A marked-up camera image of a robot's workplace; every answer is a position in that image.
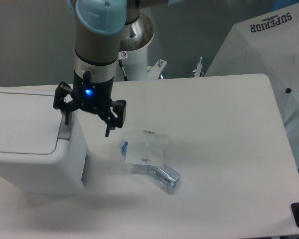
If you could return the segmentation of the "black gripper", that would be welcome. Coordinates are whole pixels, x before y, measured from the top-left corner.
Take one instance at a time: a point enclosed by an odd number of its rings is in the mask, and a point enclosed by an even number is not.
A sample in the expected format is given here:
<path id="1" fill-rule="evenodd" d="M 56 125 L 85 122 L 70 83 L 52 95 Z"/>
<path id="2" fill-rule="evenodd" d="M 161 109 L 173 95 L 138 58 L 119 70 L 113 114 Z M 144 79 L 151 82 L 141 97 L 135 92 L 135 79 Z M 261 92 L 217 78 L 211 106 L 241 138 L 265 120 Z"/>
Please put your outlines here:
<path id="1" fill-rule="evenodd" d="M 101 116 L 106 113 L 105 137 L 108 137 L 111 130 L 123 127 L 126 118 L 127 102 L 111 99 L 113 82 L 114 77 L 105 82 L 83 84 L 83 79 L 74 72 L 73 89 L 60 82 L 55 90 L 53 108 L 64 114 L 66 125 L 70 125 L 72 112 L 77 109 Z M 67 102 L 68 95 L 73 100 Z"/>

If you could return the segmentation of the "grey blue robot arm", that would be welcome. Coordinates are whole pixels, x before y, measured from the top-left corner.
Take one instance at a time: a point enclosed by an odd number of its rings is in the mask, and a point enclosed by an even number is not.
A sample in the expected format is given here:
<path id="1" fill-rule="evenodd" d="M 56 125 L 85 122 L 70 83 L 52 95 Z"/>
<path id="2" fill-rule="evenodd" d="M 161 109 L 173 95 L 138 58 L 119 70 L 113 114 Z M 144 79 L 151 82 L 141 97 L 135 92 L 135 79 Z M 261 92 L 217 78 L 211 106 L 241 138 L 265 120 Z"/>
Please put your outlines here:
<path id="1" fill-rule="evenodd" d="M 65 115 L 66 125 L 77 109 L 98 115 L 106 125 L 105 136 L 122 128 L 126 101 L 111 99 L 119 53 L 140 46 L 145 28 L 139 10 L 155 5 L 171 5 L 173 0 L 70 0 L 76 23 L 74 81 L 70 87 L 60 82 L 53 107 Z"/>

